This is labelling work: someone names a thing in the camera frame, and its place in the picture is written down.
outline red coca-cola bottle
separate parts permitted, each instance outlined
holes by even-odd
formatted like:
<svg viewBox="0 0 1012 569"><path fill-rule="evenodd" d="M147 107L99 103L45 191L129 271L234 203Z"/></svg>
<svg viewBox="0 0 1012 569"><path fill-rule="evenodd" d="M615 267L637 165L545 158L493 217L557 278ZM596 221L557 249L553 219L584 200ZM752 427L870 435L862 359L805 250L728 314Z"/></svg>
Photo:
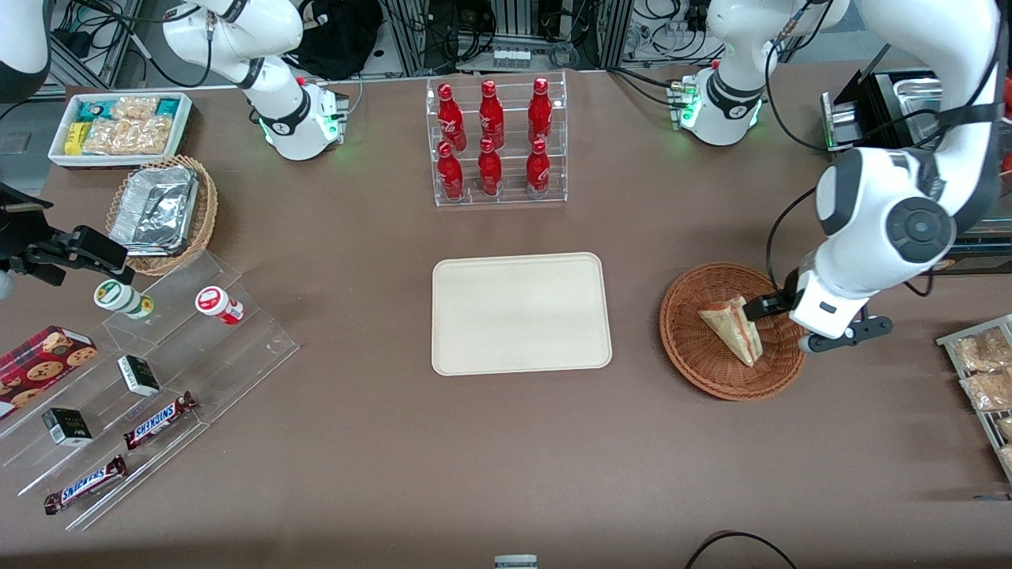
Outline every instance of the red coca-cola bottle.
<svg viewBox="0 0 1012 569"><path fill-rule="evenodd" d="M482 106L478 109L482 119L482 136L492 139L496 149L506 144L506 125L503 119L503 103L496 95L496 82L482 81Z"/></svg>
<svg viewBox="0 0 1012 569"><path fill-rule="evenodd" d="M530 156L527 157L527 195L531 199L540 199L549 192L549 168L552 162L544 154L544 139L537 139L530 145Z"/></svg>
<svg viewBox="0 0 1012 569"><path fill-rule="evenodd" d="M468 136L463 134L463 113L460 105L453 100L453 89L442 83L436 89L439 93L439 130L443 140L453 145L453 150L463 152L468 148Z"/></svg>
<svg viewBox="0 0 1012 569"><path fill-rule="evenodd" d="M448 142L439 141L436 148L439 152L436 169L439 170L443 194L450 201L459 201L463 199L463 170L460 169L460 162L453 156L453 149Z"/></svg>
<svg viewBox="0 0 1012 569"><path fill-rule="evenodd" d="M537 139L549 140L552 134L552 100L549 99L549 80L534 79L534 96L527 107L527 138L530 144Z"/></svg>
<svg viewBox="0 0 1012 569"><path fill-rule="evenodd" d="M478 157L478 170L482 175L482 191L489 197L495 197L503 186L503 163L491 137L483 138L481 144L482 155Z"/></svg>

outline red and white bottle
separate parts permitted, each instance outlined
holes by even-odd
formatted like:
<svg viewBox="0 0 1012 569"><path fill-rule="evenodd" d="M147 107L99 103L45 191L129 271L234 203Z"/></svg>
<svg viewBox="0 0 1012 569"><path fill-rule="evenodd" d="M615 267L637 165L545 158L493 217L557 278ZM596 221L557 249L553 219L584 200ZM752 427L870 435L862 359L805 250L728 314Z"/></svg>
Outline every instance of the red and white bottle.
<svg viewBox="0 0 1012 569"><path fill-rule="evenodd" d="M453 100L453 89L442 83L436 89L439 93L439 130L443 140L453 145L455 152L463 152L468 148L468 136L463 134L463 113L460 105Z"/></svg>
<svg viewBox="0 0 1012 569"><path fill-rule="evenodd" d="M214 316L229 326L239 324L246 314L243 304L229 297L221 287L205 287L196 294L193 304L201 314Z"/></svg>
<svg viewBox="0 0 1012 569"><path fill-rule="evenodd" d="M534 79L534 96L527 107L527 138L530 144L537 139L549 140L552 134L552 100L549 98L549 80Z"/></svg>
<svg viewBox="0 0 1012 569"><path fill-rule="evenodd" d="M537 139L530 145L530 156L527 157L527 195L531 199L540 199L549 192L552 162L544 154L544 139Z"/></svg>
<svg viewBox="0 0 1012 569"><path fill-rule="evenodd" d="M463 170L460 168L460 162L453 156L453 149L448 142L439 141L436 150L439 152L436 169L439 170L443 195L450 201L459 201L463 199Z"/></svg>
<svg viewBox="0 0 1012 569"><path fill-rule="evenodd" d="M506 124L503 117L503 103L496 95L496 82L482 81L482 106L478 108L482 120L482 136L492 139L496 150L506 144Z"/></svg>
<svg viewBox="0 0 1012 569"><path fill-rule="evenodd" d="M503 188L503 162L499 159L491 137L482 139L482 155L478 157L478 171L482 177L482 191L496 197Z"/></svg>

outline snack box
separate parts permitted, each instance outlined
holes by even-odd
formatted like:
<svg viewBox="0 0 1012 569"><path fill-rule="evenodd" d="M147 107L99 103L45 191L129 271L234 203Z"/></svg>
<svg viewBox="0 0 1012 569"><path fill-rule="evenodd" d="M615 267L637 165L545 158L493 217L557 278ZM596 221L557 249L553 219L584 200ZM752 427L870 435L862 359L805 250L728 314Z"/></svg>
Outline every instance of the snack box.
<svg viewBox="0 0 1012 569"><path fill-rule="evenodd" d="M0 419L97 354L91 338L49 326L0 357Z"/></svg>
<svg viewBox="0 0 1012 569"><path fill-rule="evenodd" d="M95 155L69 155L64 152L64 143L67 142L67 135L70 126L78 120L81 107L86 103L122 96L139 97L159 97L162 99L178 99L179 106L176 108L175 116L172 118L172 130L169 131L169 142L165 144L165 151L162 154L134 154L121 156L95 156ZM67 108L64 109L63 118L60 119L60 127L53 137L53 144L50 145L50 160L64 168L120 168L129 166L139 166L154 162L162 158L171 158L177 154L179 146L183 141L183 134L186 131L186 124L189 119L192 102L185 94L173 91L120 91L114 93L88 93L84 95L74 95L67 101Z"/></svg>

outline snickers bar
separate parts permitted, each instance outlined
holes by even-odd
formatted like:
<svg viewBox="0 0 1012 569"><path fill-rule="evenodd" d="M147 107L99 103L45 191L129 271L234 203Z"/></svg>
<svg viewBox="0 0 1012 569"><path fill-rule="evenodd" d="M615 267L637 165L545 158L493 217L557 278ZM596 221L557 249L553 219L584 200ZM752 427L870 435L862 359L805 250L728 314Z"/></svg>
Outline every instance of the snickers bar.
<svg viewBox="0 0 1012 569"><path fill-rule="evenodd" d="M126 449L133 451L137 449L145 439L154 436L169 423L183 416L186 411L196 407L196 401L187 391L182 397L176 398L168 407L155 414L154 417L141 423L136 429L123 435L126 440Z"/></svg>
<svg viewBox="0 0 1012 569"><path fill-rule="evenodd" d="M120 476L126 476L126 463L123 462L121 455L116 455L112 462L64 488L63 492L55 492L46 496L46 514L53 515L59 512L74 500Z"/></svg>

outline brown table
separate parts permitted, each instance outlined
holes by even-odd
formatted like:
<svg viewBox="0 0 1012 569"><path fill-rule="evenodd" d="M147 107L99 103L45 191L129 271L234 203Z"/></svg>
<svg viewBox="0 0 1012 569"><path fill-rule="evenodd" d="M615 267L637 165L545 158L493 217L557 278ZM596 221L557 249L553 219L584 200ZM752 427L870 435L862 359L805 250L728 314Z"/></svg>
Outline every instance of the brown table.
<svg viewBox="0 0 1012 569"><path fill-rule="evenodd" d="M777 70L800 136L820 139L818 95L854 67ZM571 199L509 212L434 208L423 81L369 83L347 144L307 163L264 144L240 92L192 92L187 151L221 192L212 249L305 347L85 533L0 479L0 555L13 556L0 566L481 568L530 552L547 568L672 567L737 529L803 568L1009 567L1012 504L971 500L1001 491L1001 471L932 341L1012 312L1009 279L943 277L928 301L883 293L872 308L891 336L809 358L772 400L714 400L664 354L661 297L699 263L762 266L770 223L827 159L768 111L739 145L710 148L604 73L569 81ZM102 227L122 176L53 168L51 223ZM803 207L778 269L819 243ZM566 251L603 261L609 365L432 371L439 260ZM46 324L97 325L97 280L19 278L0 349ZM778 566L725 544L697 567L725 563Z"/></svg>

